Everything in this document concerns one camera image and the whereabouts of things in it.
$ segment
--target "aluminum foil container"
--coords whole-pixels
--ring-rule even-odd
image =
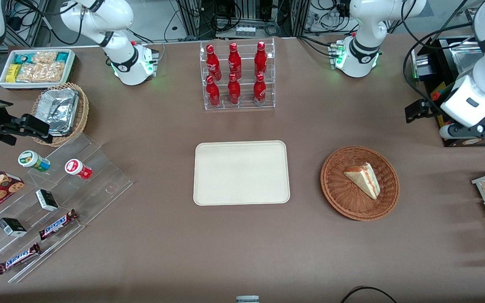
[[[71,88],[47,90],[40,96],[35,117],[50,125],[52,136],[68,136],[76,118],[79,92]]]

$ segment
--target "clear acrylic stand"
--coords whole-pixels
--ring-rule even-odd
[[[267,71],[265,73],[264,82],[267,85],[265,92],[265,102],[262,106],[254,104],[254,83],[256,82],[256,75],[254,74],[254,57],[256,56],[258,42],[265,42],[265,52],[267,53]],[[201,43],[200,47],[200,67],[202,72],[202,86],[203,86],[203,100],[206,110],[210,109],[263,109],[274,108],[276,106],[275,94],[275,49],[274,39],[263,40],[237,40],[237,49],[241,55],[242,62],[242,77],[239,79],[241,86],[241,102],[239,105],[233,105],[229,101],[229,92],[227,84],[229,83],[229,64],[227,58],[229,57],[229,45],[220,41],[210,41]],[[222,72],[222,79],[216,84],[220,90],[220,106],[212,107],[207,98],[205,77],[208,75],[207,70],[207,52],[205,47],[208,44],[214,46],[214,52],[220,60],[220,71]]]
[[[0,228],[0,263],[19,255],[35,242],[42,251],[41,255],[33,256],[5,273],[3,276],[9,279],[8,282],[25,278],[132,185],[127,176],[106,158],[100,146],[85,134],[66,142],[46,158],[51,162],[50,169],[44,173],[29,170],[22,178],[26,186],[0,205],[0,219],[16,218],[27,230],[25,236],[18,238],[7,236]],[[69,159],[79,159],[91,167],[91,178],[82,180],[67,174],[64,165]],[[52,192],[59,205],[57,211],[40,207],[35,195],[39,189]],[[71,209],[75,209],[79,218],[41,242],[38,232]]]

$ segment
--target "snickers bar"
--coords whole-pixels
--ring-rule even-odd
[[[5,274],[5,272],[8,272],[13,266],[25,261],[25,259],[28,259],[32,255],[40,255],[40,247],[38,243],[33,244],[31,248],[8,260],[7,262],[0,263],[0,274]]]
[[[40,231],[39,232],[40,240],[44,240],[44,239],[48,238],[49,236],[55,234],[58,230],[63,228],[63,226],[69,224],[75,218],[78,218],[78,215],[77,215],[76,211],[73,209],[73,210],[69,211],[68,213],[66,213],[64,216],[62,216],[62,218],[60,218],[59,220],[52,223],[52,225],[46,227],[45,230]]]

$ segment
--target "small black box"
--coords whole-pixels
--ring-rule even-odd
[[[44,189],[39,189],[35,194],[37,194],[37,200],[39,201],[42,209],[46,209],[48,211],[56,211],[58,209],[56,199],[53,197],[51,192]]]
[[[1,218],[0,226],[8,236],[21,237],[27,233],[27,230],[14,218]]]

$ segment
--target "white tray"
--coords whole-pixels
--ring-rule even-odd
[[[50,51],[50,52],[60,52],[60,53],[69,53],[69,57],[67,57],[67,61],[65,62],[65,69],[63,70],[63,75],[61,76],[61,80],[59,82],[6,82],[6,74],[8,73],[8,67],[14,63],[17,54],[31,54],[37,51]],[[42,48],[42,49],[29,49],[29,50],[14,50],[8,54],[7,61],[5,63],[5,67],[0,76],[0,85],[2,88],[6,88],[8,90],[40,90],[43,88],[51,88],[52,86],[56,86],[59,84],[65,84],[67,80],[69,80],[69,76],[71,74],[72,65],[75,60],[75,53],[68,49],[68,48]]]
[[[288,200],[287,152],[283,142],[202,143],[196,147],[197,205],[259,205]]]

